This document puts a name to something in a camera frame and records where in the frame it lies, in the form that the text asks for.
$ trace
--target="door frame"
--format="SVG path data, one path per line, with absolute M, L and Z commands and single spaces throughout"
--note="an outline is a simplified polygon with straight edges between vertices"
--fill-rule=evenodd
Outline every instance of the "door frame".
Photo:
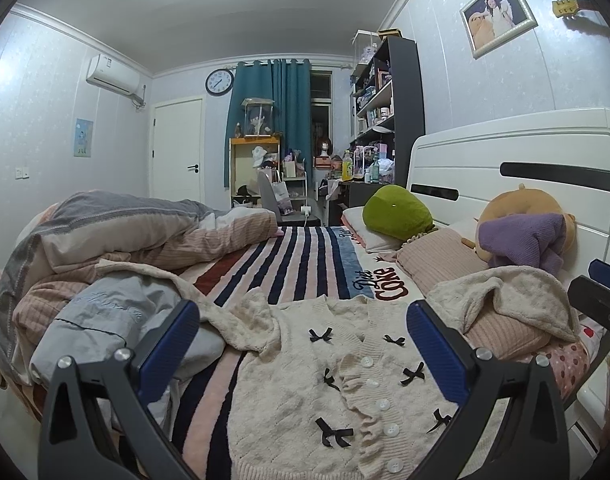
M 171 99 L 169 101 L 161 101 L 153 104 L 149 109 L 149 135 L 147 136 L 147 158 L 149 160 L 149 163 L 147 164 L 147 195 L 149 197 L 151 197 L 151 192 L 154 188 L 154 158 L 149 156 L 149 153 L 154 149 L 154 118 L 156 118 L 156 110 L 157 108 L 162 108 L 169 105 L 178 105 L 190 101 L 201 102 L 201 123 L 199 125 L 198 132 L 198 144 L 200 149 L 198 161 L 198 164 L 200 165 L 198 193 L 200 197 L 200 202 L 205 202 L 205 178 L 203 177 L 203 175 L 205 174 L 205 103 L 207 102 L 206 94 L 181 97 L 178 99 Z

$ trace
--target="metal bolt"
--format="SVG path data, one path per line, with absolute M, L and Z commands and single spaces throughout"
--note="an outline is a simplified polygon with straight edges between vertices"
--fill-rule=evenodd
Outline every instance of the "metal bolt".
M 129 348 L 118 348 L 114 352 L 114 359 L 117 361 L 127 361 L 131 357 L 131 350 Z
M 548 366 L 550 366 L 550 360 L 547 359 L 547 356 L 543 354 L 538 354 L 536 356 L 536 364 L 542 366 L 543 368 L 547 368 Z
M 489 348 L 480 347 L 476 349 L 476 357 L 481 361 L 489 361 L 493 356 L 494 354 Z
M 69 368 L 72 362 L 74 361 L 71 357 L 68 355 L 63 355 L 63 357 L 61 357 L 56 364 L 58 365 L 58 368 Z

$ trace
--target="air conditioner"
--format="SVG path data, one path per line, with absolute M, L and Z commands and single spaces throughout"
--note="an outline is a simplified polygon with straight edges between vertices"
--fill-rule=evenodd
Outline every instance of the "air conditioner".
M 119 94 L 131 95 L 138 90 L 140 75 L 121 62 L 99 54 L 89 63 L 87 82 Z

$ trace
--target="gray chair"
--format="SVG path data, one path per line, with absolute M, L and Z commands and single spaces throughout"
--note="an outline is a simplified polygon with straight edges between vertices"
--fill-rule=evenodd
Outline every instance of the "gray chair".
M 278 207 L 278 201 L 274 195 L 274 189 L 272 189 L 272 183 L 269 178 L 262 171 L 258 172 L 258 190 L 261 194 L 261 202 L 263 203 L 264 209 L 269 209 L 276 215 L 276 222 L 280 226 L 291 226 L 298 227 L 305 225 L 305 215 L 301 212 L 294 212 L 289 215 L 281 215 L 281 210 Z M 314 215 L 307 217 L 308 226 L 320 226 L 320 219 Z

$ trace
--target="striped blanket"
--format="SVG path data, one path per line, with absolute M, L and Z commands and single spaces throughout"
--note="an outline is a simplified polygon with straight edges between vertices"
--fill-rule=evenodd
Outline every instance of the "striped blanket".
M 367 254 L 343 227 L 283 228 L 285 236 L 198 264 L 181 277 L 224 306 L 259 286 L 269 303 L 327 295 L 347 300 L 421 299 L 415 283 L 396 264 Z M 199 478 L 229 479 L 227 419 L 237 371 L 245 356 L 227 347 L 220 360 L 193 377 L 176 415 L 172 442 Z

